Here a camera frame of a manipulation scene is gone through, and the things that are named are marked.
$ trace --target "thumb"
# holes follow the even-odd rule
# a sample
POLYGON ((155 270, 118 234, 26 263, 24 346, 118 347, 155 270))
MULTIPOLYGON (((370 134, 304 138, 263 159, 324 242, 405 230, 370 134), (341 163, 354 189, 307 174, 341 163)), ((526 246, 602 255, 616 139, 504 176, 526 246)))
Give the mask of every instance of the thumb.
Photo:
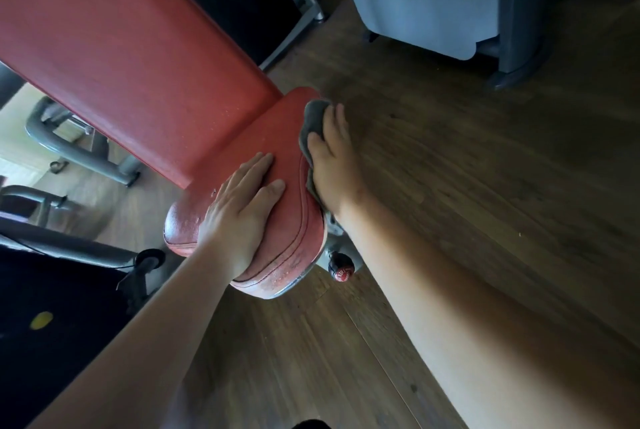
POLYGON ((311 153, 311 159, 314 160, 314 164, 331 157, 331 151, 327 143, 322 141, 322 138, 318 133, 309 133, 307 137, 307 146, 309 153, 311 153))
POLYGON ((253 199, 249 202, 249 205, 244 209, 261 219, 263 222, 267 221, 271 209, 278 200, 281 198, 284 192, 285 184, 281 179, 269 183, 267 186, 263 186, 258 193, 255 194, 253 199))

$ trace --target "left hand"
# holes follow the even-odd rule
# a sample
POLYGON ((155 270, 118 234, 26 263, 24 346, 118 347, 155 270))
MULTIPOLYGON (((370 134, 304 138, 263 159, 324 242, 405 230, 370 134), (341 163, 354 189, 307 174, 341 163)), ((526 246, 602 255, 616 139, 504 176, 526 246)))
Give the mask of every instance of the left hand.
POLYGON ((285 189, 277 179, 260 188, 273 162, 259 152, 222 183, 198 230, 198 251, 215 258, 216 268, 228 271, 228 281, 240 276, 253 260, 271 209, 285 189))

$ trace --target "forearm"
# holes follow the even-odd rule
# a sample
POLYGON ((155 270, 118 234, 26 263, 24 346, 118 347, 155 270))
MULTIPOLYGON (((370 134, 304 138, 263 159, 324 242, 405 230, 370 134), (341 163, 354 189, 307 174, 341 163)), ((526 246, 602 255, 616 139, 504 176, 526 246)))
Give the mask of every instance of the forearm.
POLYGON ((31 429, 157 427, 228 285, 210 254, 183 262, 31 429))
POLYGON ((636 427, 637 395, 366 197, 341 218, 471 429, 636 427))

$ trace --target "left arm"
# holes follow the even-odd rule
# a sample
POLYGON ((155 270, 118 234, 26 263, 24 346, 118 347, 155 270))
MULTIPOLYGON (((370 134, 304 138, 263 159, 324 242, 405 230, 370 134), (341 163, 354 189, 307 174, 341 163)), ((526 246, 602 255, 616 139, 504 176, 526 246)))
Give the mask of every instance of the left arm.
POLYGON ((162 424, 222 293, 251 263, 282 196, 282 180, 260 188, 272 161, 258 153, 220 187, 194 253, 29 429, 162 424))

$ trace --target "right arm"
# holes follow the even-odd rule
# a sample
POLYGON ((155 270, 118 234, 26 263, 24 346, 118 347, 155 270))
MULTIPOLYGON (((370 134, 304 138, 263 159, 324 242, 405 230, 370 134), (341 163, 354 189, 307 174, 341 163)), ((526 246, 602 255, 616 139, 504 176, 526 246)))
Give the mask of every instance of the right arm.
POLYGON ((308 138, 320 197, 349 233, 470 429, 640 427, 636 387, 421 239, 368 191, 344 107, 308 138))

